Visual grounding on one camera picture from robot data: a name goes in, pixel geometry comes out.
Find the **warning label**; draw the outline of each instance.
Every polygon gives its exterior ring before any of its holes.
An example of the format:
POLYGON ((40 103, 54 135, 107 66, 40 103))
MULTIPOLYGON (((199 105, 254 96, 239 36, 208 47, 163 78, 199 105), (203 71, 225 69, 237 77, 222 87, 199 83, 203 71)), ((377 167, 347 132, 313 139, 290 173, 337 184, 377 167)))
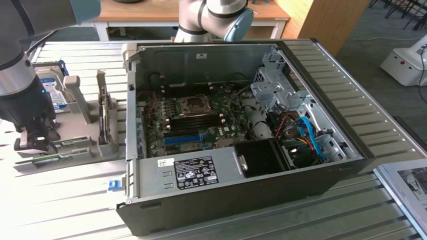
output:
POLYGON ((212 156, 175 161, 174 165, 180 190, 219 183, 212 156))

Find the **metal grating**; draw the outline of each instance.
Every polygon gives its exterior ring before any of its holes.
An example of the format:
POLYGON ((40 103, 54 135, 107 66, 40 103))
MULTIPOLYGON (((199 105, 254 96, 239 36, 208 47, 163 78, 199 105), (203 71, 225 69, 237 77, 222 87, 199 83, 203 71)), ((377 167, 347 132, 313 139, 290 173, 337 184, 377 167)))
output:
MULTIPOLYGON (((366 144, 379 155, 375 164, 422 158, 425 153, 358 83, 343 74, 341 66, 321 46, 309 39, 286 40, 286 43, 303 65, 318 67, 310 68, 315 80, 333 96, 335 105, 366 144), (361 95, 346 97, 354 92, 361 95)), ((88 100, 96 97, 96 69, 103 64, 110 67, 107 87, 111 95, 119 99, 120 131, 124 132, 127 95, 123 86, 127 78, 119 65, 122 44, 48 42, 39 48, 39 57, 34 61, 55 61, 60 57, 67 62, 71 74, 84 73, 82 85, 87 86, 83 89, 88 100)), ((15 138, 14 131, 3 133, 8 129, 11 126, 0 122, 2 141, 15 138)), ((10 147, 0 146, 0 152, 11 151, 10 147)), ((75 166, 18 178, 11 178, 15 173, 10 172, 11 167, 6 163, 0 161, 0 178, 8 183, 2 188, 0 201, 11 207, 3 208, 0 216, 0 236, 4 239, 138 239, 131 236, 111 208, 118 203, 118 195, 106 191, 108 179, 126 172, 124 161, 75 166)), ((377 176, 367 173, 339 182, 322 196, 159 232, 140 239, 399 240, 418 237, 377 176)))

